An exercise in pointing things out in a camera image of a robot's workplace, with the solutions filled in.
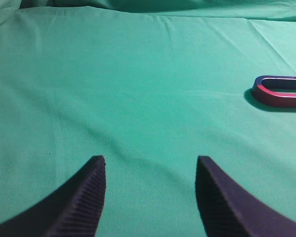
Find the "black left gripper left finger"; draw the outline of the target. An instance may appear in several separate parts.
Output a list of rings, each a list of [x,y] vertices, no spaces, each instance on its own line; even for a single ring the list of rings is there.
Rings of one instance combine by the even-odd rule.
[[[104,208],[106,162],[93,156],[62,186],[0,224],[0,237],[93,237]]]

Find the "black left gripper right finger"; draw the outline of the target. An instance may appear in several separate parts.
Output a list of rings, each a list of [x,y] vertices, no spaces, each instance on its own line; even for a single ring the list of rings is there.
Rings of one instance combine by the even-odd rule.
[[[209,237],[296,237],[296,222],[255,198],[209,156],[196,167],[197,207]]]

